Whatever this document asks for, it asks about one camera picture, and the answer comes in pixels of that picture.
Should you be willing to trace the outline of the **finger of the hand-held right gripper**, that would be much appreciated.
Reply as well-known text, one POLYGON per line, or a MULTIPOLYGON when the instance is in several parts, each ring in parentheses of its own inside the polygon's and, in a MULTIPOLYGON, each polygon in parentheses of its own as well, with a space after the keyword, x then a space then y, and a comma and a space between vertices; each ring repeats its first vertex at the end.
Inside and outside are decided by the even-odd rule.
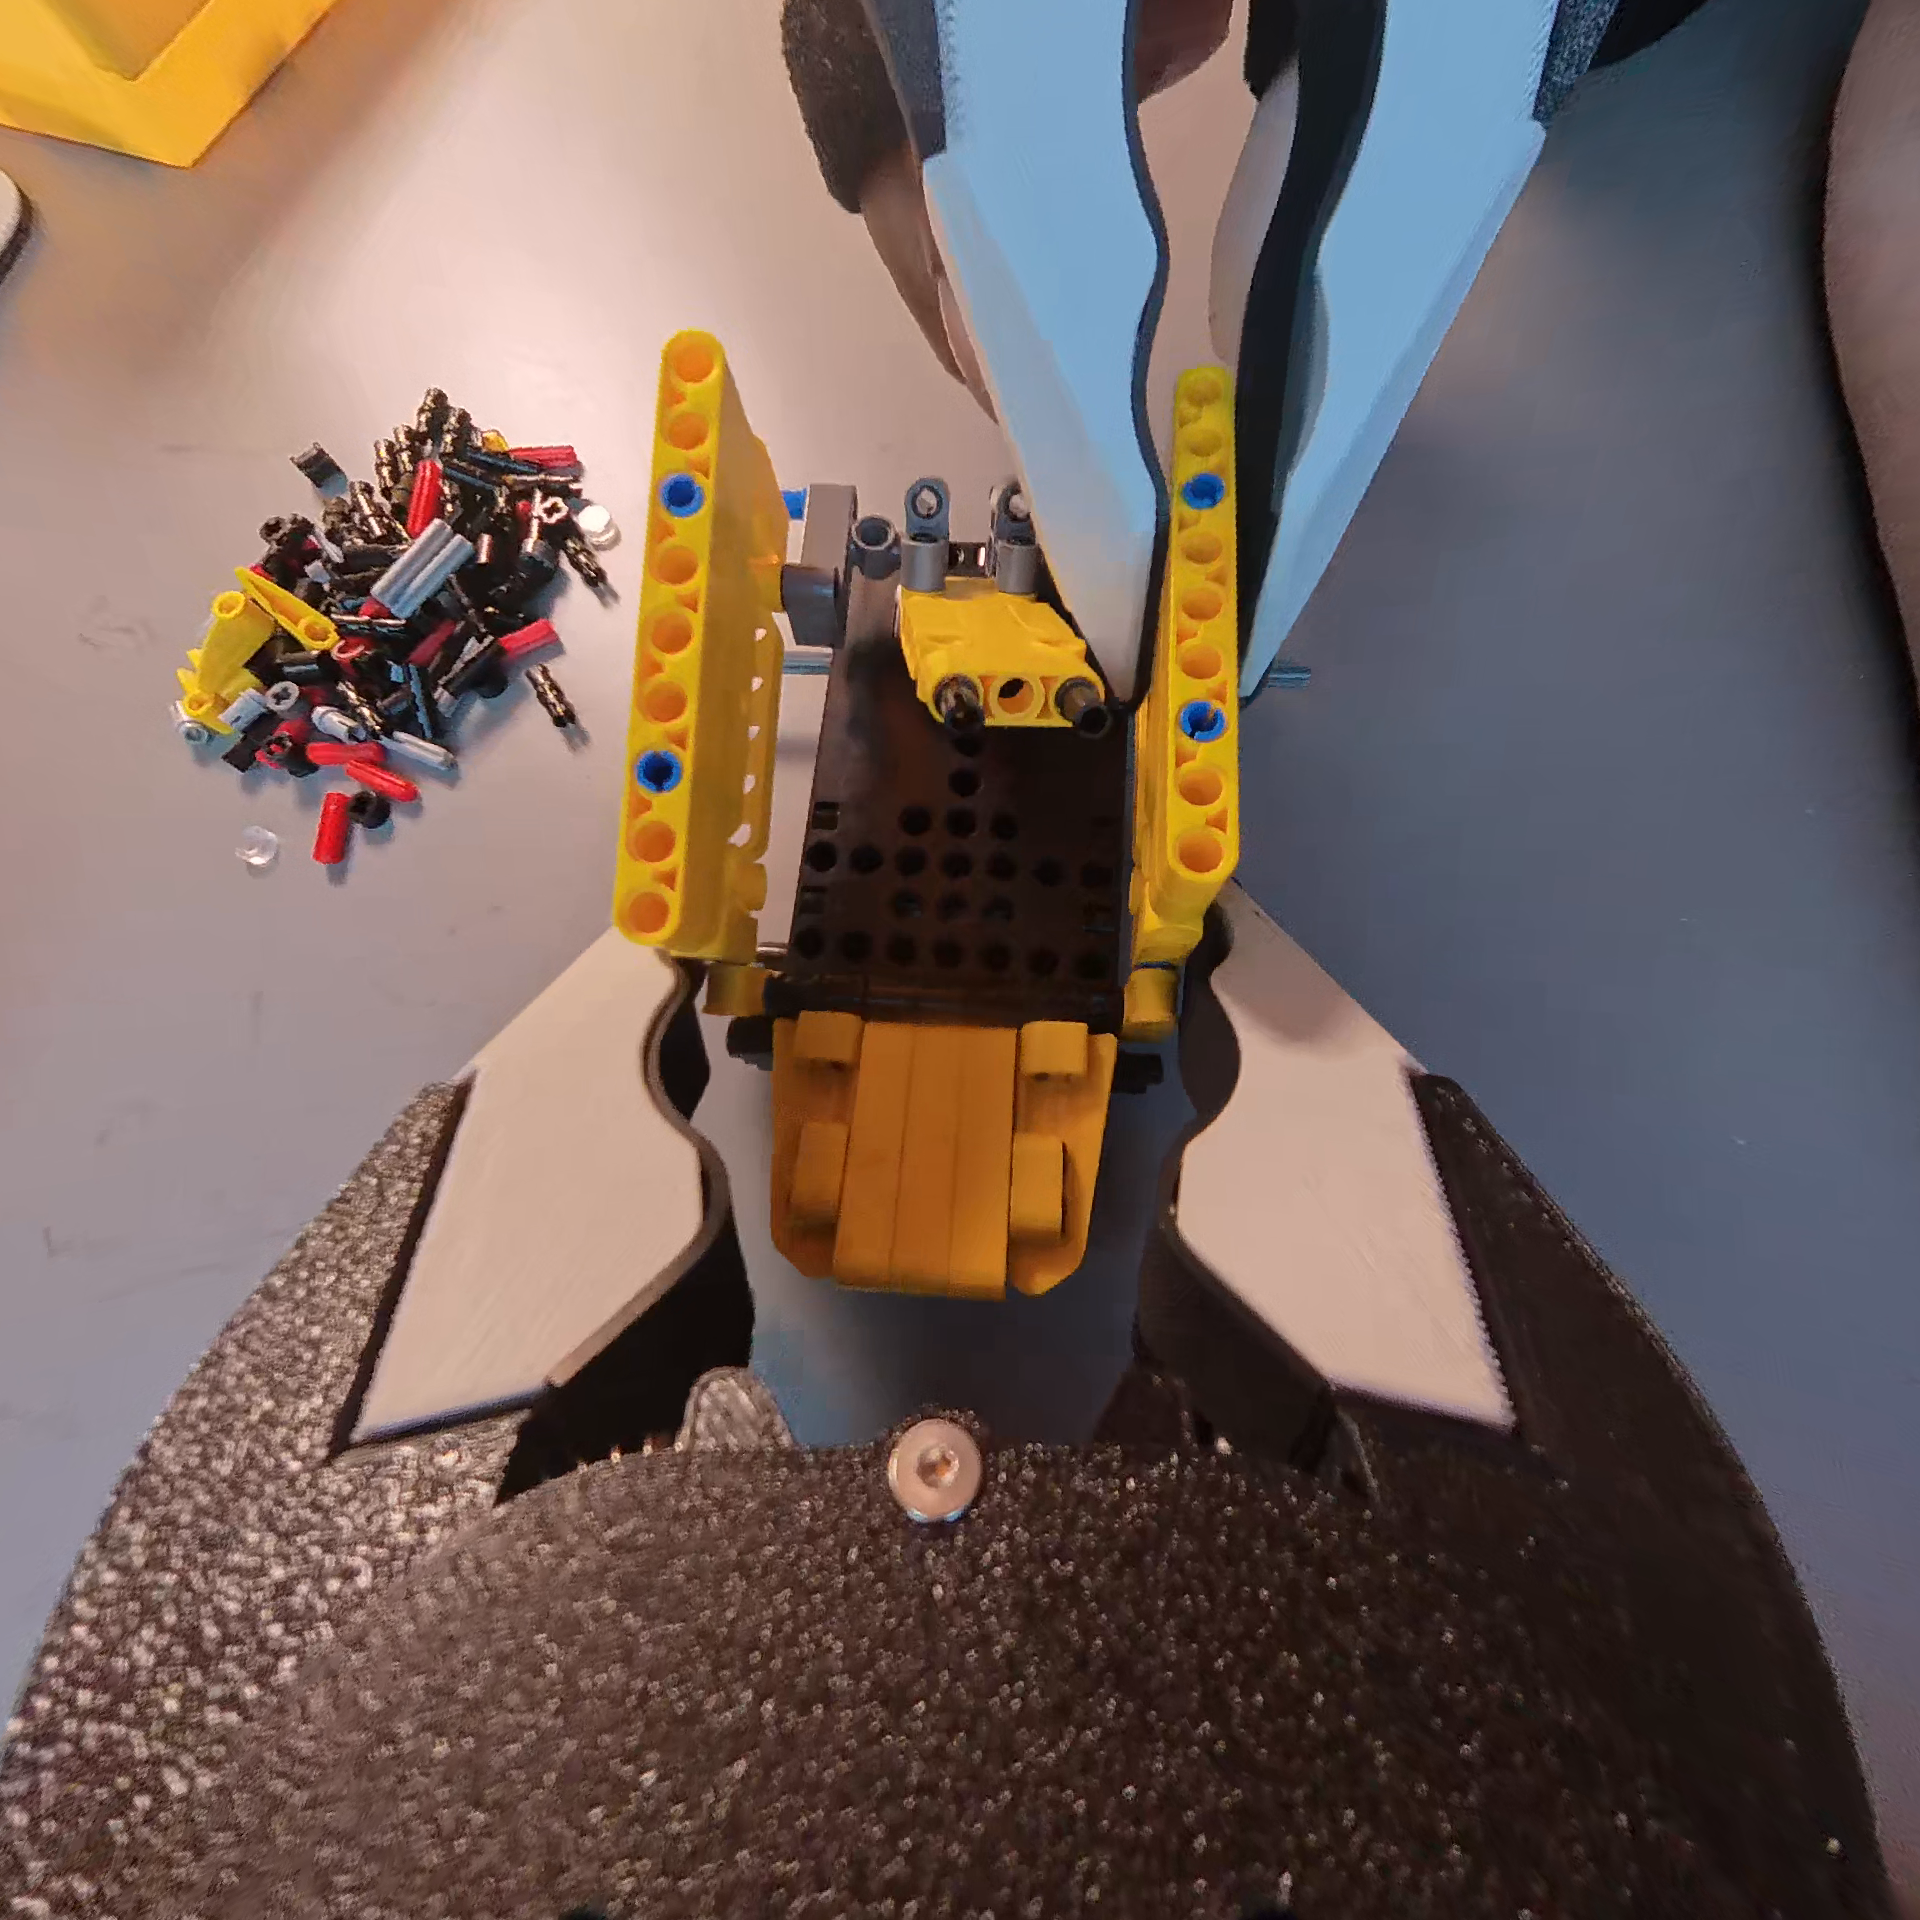
POLYGON ((1549 3, 1282 3, 1235 177, 1241 695, 1307 611, 1530 173, 1549 3))
POLYGON ((1039 543, 1111 691, 1149 686, 1166 479, 1147 372, 1166 229, 1147 177, 1136 3, 937 3, 931 225, 1039 543))

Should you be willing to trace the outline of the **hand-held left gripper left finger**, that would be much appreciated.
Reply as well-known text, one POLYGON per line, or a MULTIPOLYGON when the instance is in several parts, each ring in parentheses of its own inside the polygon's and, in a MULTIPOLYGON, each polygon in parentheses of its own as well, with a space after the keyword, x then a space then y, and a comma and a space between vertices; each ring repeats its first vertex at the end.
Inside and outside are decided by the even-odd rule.
POLYGON ((716 1147, 698 975, 593 939, 456 1085, 348 1390, 348 1442, 522 1414, 498 1494, 672 1438, 743 1367, 755 1297, 716 1147))

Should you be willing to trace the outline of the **person's beige hoodie torso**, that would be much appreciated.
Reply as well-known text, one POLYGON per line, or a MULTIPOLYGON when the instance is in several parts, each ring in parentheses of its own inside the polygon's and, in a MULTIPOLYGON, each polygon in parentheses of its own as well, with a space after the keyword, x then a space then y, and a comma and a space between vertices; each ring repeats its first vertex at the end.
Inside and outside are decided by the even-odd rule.
POLYGON ((1869 3, 1827 134, 1822 272, 1877 545, 1915 623, 1915 3, 1869 3))

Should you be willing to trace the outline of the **pile of small building pieces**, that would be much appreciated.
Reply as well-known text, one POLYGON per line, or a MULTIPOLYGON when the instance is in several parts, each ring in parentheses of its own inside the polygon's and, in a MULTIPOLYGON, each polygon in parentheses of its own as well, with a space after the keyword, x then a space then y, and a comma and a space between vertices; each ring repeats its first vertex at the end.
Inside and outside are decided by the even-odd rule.
POLYGON ((537 708, 522 671, 554 671, 567 574, 612 596, 605 551, 573 524, 593 495, 567 442, 517 442, 430 385, 372 442, 372 470, 345 478, 313 490, 310 514, 258 524, 171 706, 199 761, 320 785, 310 854, 331 871, 422 802, 422 777, 460 773, 471 708, 537 708))

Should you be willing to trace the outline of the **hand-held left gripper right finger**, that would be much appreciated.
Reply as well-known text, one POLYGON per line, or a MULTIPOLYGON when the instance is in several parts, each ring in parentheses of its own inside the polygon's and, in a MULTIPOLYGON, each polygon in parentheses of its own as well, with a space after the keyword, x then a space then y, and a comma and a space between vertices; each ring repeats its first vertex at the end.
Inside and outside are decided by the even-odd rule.
POLYGON ((1507 1442, 1421 1065, 1238 884, 1189 966, 1174 1069, 1192 1119, 1136 1345, 1201 1438, 1368 1506, 1402 1442, 1507 1442))

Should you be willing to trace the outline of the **person's right hand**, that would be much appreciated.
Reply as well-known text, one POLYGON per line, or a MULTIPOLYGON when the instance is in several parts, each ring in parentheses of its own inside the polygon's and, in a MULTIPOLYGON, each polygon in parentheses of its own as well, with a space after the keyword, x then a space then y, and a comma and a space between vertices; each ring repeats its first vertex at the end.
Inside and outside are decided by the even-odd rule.
POLYGON ((860 189, 860 214, 939 369, 995 422, 990 381, 980 372, 972 336, 931 229, 922 162, 903 140, 867 166, 860 189))

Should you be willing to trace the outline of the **yellow black robot model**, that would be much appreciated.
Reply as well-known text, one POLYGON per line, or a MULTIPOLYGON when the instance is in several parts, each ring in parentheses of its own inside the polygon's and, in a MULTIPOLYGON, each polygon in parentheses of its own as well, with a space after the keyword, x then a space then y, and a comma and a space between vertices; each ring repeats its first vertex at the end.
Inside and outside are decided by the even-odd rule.
POLYGON ((799 558, 716 332, 658 356, 609 925, 702 962, 769 1065, 769 1235, 844 1287, 998 1298, 1070 1277, 1113 1089, 1182 1011, 1238 866, 1235 393, 1174 385, 1149 690, 1113 729, 948 730, 900 588, 991 578, 1069 620, 1017 482, 951 534, 812 486, 799 558))

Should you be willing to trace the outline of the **grey desk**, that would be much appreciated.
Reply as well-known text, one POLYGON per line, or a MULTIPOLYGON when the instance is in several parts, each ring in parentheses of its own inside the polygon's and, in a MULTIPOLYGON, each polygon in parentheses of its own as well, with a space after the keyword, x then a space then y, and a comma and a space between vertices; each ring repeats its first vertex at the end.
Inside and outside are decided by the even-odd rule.
MULTIPOLYGON (((1913 1560, 1910 695, 1820 320, 1859 3, 1707 3, 1549 129, 1249 711, 1246 888, 1458 1078, 1721 1404, 1822 1603, 1913 1560)), ((782 479, 1001 445, 820 189, 769 3, 341 3, 196 170, 3 134, 3 1672, 203 1341, 609 920, 663 338, 782 479), (443 385, 628 543, 334 881, 171 729, 210 596, 443 385), (248 826, 281 836, 253 876, 248 826)))

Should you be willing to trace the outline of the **yellow storage bin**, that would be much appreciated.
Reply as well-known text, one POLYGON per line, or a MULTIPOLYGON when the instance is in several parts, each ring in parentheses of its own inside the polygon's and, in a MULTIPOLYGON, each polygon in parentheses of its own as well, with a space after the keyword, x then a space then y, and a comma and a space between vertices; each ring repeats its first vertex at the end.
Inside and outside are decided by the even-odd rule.
POLYGON ((192 166, 331 3, 3 3, 3 126, 192 166))

